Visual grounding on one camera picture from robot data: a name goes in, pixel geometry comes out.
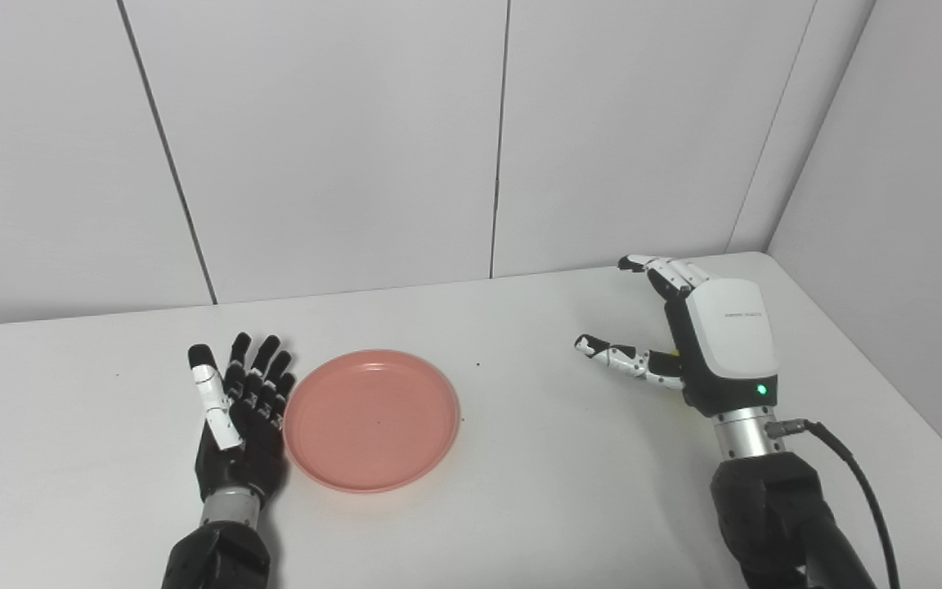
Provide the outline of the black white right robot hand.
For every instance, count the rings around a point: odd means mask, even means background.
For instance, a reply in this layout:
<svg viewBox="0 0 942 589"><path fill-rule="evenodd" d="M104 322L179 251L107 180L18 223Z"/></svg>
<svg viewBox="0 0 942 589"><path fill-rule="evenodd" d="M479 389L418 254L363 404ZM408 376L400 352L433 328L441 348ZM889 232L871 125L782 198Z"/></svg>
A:
<svg viewBox="0 0 942 589"><path fill-rule="evenodd" d="M643 273L664 299L675 349L639 350L583 335L584 357L636 380L681 392L707 418L778 403L778 359L761 288L719 278L697 264L632 254L621 271Z"/></svg>

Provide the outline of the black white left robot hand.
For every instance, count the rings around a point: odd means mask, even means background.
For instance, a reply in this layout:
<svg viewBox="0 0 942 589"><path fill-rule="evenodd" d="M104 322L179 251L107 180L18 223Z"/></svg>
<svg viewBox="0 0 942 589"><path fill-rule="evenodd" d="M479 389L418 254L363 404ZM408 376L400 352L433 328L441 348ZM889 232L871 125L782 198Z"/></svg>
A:
<svg viewBox="0 0 942 589"><path fill-rule="evenodd" d="M225 488L247 488L265 506L283 483L283 417L296 377L293 355L277 335L259 344L251 361L252 338L240 332L224 368L208 344L193 344L188 366L204 409L195 453L200 497Z"/></svg>

